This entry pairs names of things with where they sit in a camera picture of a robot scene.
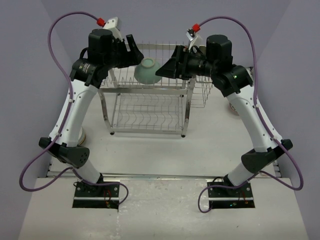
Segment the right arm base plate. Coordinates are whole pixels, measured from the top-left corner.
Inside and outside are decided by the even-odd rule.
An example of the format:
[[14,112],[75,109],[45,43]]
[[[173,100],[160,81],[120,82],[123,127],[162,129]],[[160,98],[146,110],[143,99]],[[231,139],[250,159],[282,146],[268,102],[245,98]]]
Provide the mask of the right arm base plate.
[[255,208],[252,187],[249,182],[237,189],[210,187],[209,207],[213,209],[253,209]]

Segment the light blue white bowl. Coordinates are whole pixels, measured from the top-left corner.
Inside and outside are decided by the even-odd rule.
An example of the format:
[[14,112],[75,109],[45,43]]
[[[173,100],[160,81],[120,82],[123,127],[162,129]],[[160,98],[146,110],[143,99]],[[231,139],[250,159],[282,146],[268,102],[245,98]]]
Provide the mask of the light blue white bowl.
[[80,128],[78,135],[78,145],[82,145],[86,140],[86,132],[83,127]]

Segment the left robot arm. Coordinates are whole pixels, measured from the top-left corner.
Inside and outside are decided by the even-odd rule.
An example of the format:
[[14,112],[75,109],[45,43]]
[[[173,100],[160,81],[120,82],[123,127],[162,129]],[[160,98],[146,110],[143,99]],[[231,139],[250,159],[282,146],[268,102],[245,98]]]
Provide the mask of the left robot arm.
[[104,184],[99,181],[101,173],[89,160],[90,150],[79,145],[79,133],[91,104],[104,79],[113,68],[138,65],[144,58],[131,34],[126,39],[116,38],[111,30],[94,29],[70,72],[71,89],[63,105],[57,126],[48,137],[39,140],[39,146],[60,162],[73,167],[86,190],[97,197],[103,193]]

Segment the celadon green bowl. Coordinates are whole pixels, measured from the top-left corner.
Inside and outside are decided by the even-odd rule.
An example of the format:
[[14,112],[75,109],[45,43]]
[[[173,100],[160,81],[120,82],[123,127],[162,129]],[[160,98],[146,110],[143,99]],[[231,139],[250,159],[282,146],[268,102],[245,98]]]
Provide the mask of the celadon green bowl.
[[161,65],[155,58],[145,57],[141,63],[135,67],[134,78],[141,84],[153,85],[158,83],[162,77],[156,75],[156,71]]

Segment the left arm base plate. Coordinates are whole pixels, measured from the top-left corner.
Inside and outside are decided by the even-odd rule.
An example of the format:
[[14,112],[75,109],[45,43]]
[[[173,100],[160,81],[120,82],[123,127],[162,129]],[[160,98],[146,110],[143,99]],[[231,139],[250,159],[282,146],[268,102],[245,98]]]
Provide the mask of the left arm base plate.
[[76,209],[119,209],[119,184],[92,186],[77,181],[72,207]]

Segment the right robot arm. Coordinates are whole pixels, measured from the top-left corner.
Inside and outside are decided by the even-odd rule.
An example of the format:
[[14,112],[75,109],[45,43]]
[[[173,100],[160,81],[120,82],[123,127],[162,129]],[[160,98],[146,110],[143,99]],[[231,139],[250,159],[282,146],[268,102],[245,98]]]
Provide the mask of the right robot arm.
[[293,147],[290,139],[264,128],[254,104],[253,80],[245,67],[233,64],[232,42],[225,35],[207,37],[205,52],[177,45],[171,58],[155,74],[186,81],[195,76],[209,77],[239,114],[253,149],[242,155],[240,164],[224,177],[223,191],[227,196],[235,196],[243,182]]

